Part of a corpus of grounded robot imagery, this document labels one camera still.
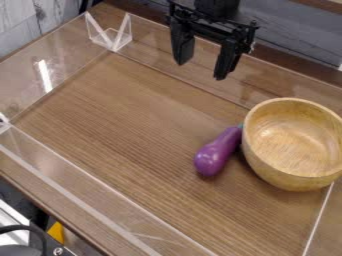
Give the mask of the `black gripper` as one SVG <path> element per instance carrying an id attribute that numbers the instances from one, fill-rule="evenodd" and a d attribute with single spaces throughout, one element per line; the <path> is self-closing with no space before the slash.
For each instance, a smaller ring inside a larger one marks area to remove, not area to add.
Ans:
<path id="1" fill-rule="evenodd" d="M 213 78 L 222 80 L 234 70 L 241 53 L 253 48 L 257 22 L 239 12 L 240 0 L 168 0 L 170 47 L 174 62 L 182 65 L 193 56 L 192 31 L 206 40 L 221 42 Z"/>

